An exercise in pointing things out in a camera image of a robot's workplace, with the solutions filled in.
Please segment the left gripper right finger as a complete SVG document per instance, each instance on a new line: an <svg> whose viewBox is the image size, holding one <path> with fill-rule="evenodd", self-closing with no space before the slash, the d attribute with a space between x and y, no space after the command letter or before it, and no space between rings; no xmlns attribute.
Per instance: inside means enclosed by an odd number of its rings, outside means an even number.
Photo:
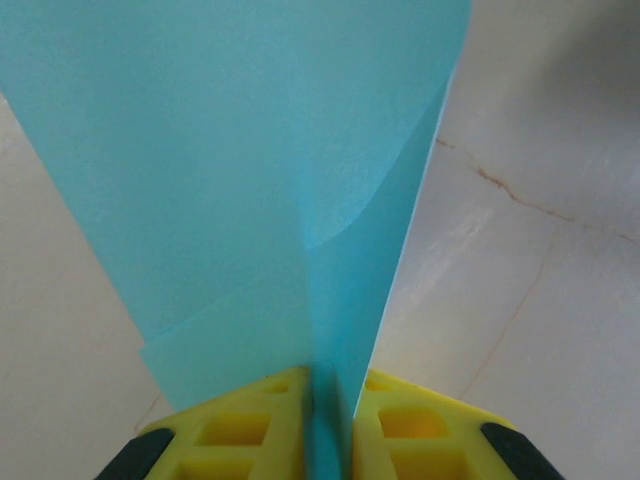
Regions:
<svg viewBox="0 0 640 480"><path fill-rule="evenodd" d="M544 455L509 421L368 372L353 422L353 479L542 479Z"/></svg>

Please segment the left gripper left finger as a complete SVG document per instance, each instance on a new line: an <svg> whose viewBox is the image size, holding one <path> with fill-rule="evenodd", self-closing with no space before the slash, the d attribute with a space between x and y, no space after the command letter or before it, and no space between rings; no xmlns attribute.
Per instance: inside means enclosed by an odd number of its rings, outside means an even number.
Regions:
<svg viewBox="0 0 640 480"><path fill-rule="evenodd" d="M307 479L310 369L293 367L143 428L99 479Z"/></svg>

